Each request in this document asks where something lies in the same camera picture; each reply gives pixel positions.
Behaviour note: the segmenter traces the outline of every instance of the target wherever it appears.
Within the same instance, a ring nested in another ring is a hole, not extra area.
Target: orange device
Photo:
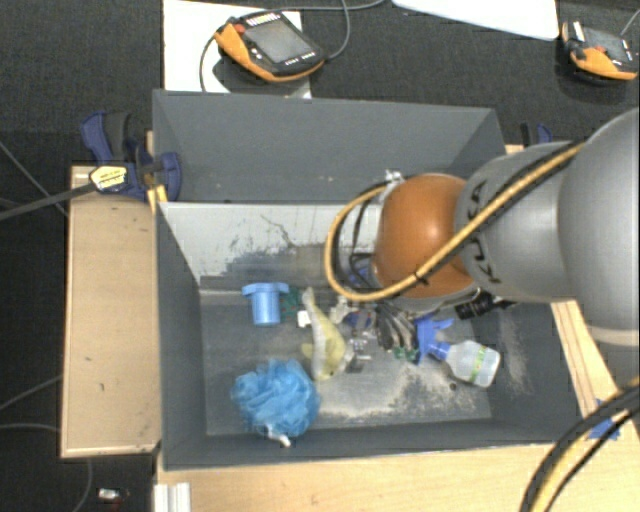
[[[562,24],[562,41],[582,78],[597,83],[620,83],[638,76],[638,57],[621,36],[574,21]]]
[[[220,51],[266,82],[290,82],[310,75],[326,53],[280,11],[230,18],[214,34]]]

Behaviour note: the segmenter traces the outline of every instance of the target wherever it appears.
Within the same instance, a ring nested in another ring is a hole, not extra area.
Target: blue bath pouf
[[[256,371],[241,375],[231,389],[246,427],[290,446],[302,435],[320,409],[316,388],[295,359],[271,359]]]

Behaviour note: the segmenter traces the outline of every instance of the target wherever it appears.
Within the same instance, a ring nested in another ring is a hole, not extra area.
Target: gray robot arm
[[[496,159],[467,182],[460,229],[523,167],[561,149]],[[575,298],[596,339],[638,343],[638,109],[607,123],[563,171],[521,199],[461,253],[486,291],[519,302]]]

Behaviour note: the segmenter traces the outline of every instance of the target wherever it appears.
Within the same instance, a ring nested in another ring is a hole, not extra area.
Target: wooden table
[[[73,185],[89,168],[73,169]],[[69,220],[61,456],[153,451],[160,439],[153,218],[120,196],[74,199]],[[553,306],[582,413],[616,389],[575,303]],[[164,472],[194,511],[517,510],[550,445]],[[574,479],[558,511],[640,503],[640,442],[626,425]]]

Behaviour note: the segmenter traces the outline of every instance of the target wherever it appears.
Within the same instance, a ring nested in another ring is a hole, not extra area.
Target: wooden board
[[[90,167],[72,170],[72,186]],[[153,219],[92,193],[71,202],[61,456],[148,452],[160,439]]]

